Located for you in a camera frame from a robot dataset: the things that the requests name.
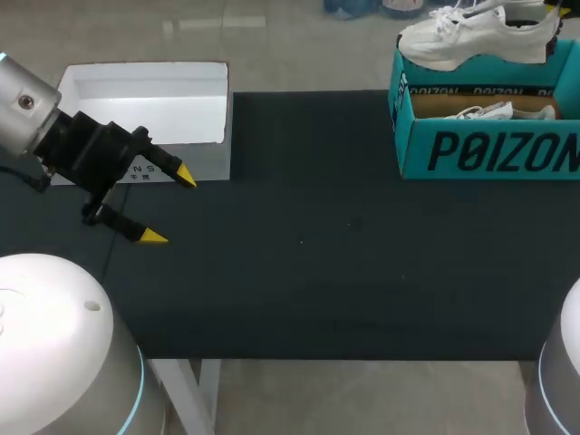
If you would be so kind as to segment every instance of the blue object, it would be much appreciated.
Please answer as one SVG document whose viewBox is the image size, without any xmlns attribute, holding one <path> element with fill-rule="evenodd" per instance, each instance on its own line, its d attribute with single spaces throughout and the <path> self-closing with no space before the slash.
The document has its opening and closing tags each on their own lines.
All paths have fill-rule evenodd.
<svg viewBox="0 0 580 435">
<path fill-rule="evenodd" d="M 380 0 L 324 0 L 324 10 L 337 20 L 352 20 L 378 11 Z"/>
<path fill-rule="evenodd" d="M 423 13 L 426 4 L 427 0 L 382 0 L 382 10 L 394 20 L 411 20 Z"/>
<path fill-rule="evenodd" d="M 508 63 L 482 55 L 452 72 L 421 68 L 395 53 L 389 108 L 401 174 L 406 179 L 580 179 L 580 43 L 562 40 L 545 64 Z M 562 120 L 418 119 L 418 95 L 483 106 L 482 96 L 544 97 Z"/>
</svg>

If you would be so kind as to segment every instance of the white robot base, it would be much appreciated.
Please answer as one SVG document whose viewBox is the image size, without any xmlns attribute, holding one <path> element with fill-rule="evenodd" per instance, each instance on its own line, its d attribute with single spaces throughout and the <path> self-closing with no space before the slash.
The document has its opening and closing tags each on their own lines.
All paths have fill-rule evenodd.
<svg viewBox="0 0 580 435">
<path fill-rule="evenodd" d="M 0 258 L 0 433 L 160 435 L 165 400 L 101 285 L 55 256 Z"/>
</svg>

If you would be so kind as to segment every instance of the black tablecloth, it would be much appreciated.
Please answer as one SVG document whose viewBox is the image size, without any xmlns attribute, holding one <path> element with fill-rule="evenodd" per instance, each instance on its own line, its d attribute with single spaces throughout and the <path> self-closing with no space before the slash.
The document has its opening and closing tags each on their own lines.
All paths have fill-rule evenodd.
<svg viewBox="0 0 580 435">
<path fill-rule="evenodd" d="M 132 186 L 167 246 L 104 284 L 149 357 L 532 359 L 580 276 L 573 182 L 402 181 L 386 92 L 235 96 L 232 177 Z"/>
</svg>

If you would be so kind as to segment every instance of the gray floor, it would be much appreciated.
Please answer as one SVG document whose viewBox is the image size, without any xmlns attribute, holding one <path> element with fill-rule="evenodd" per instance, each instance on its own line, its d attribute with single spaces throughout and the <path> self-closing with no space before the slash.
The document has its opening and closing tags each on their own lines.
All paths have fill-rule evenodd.
<svg viewBox="0 0 580 435">
<path fill-rule="evenodd" d="M 385 89 L 408 22 L 339 23 L 321 3 L 6 1 L 0 41 L 53 84 L 72 63 L 223 60 L 234 91 Z M 516 362 L 226 361 L 217 434 L 518 435 L 523 394 Z"/>
</svg>

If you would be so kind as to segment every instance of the cable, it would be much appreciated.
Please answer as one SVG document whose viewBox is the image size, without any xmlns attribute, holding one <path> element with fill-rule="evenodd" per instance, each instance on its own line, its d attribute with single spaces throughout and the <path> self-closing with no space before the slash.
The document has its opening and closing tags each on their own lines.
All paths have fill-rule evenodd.
<svg viewBox="0 0 580 435">
<path fill-rule="evenodd" d="M 24 174 L 20 170 L 9 168 L 7 166 L 0 166 L 0 174 L 12 175 L 13 177 L 20 179 L 24 184 L 41 193 L 51 184 L 51 178 L 47 175 L 43 175 L 40 179 L 35 179 L 28 174 Z"/>
</svg>

